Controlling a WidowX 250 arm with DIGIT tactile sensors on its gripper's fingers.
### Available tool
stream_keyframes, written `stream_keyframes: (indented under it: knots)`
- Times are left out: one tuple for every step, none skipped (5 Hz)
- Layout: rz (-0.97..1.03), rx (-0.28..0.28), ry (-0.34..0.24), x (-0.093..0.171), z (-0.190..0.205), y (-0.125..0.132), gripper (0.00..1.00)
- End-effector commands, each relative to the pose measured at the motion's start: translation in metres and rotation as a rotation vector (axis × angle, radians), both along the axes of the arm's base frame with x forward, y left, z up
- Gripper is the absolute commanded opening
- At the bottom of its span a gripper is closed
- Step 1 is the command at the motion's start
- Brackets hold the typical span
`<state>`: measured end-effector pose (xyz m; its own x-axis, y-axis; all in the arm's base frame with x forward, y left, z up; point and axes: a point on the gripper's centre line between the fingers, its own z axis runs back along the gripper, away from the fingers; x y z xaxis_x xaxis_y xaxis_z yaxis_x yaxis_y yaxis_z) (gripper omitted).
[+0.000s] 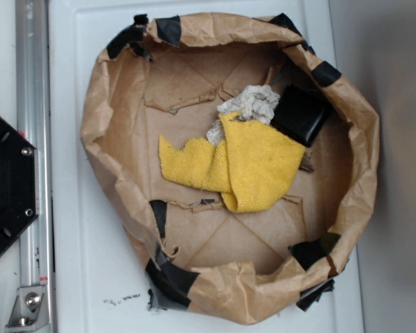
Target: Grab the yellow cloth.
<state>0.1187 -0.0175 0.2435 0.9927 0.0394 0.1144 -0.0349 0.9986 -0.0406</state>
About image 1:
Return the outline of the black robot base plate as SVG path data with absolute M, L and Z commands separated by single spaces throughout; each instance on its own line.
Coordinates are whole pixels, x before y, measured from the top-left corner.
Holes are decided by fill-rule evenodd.
M 38 216 L 36 152 L 0 116 L 0 257 Z

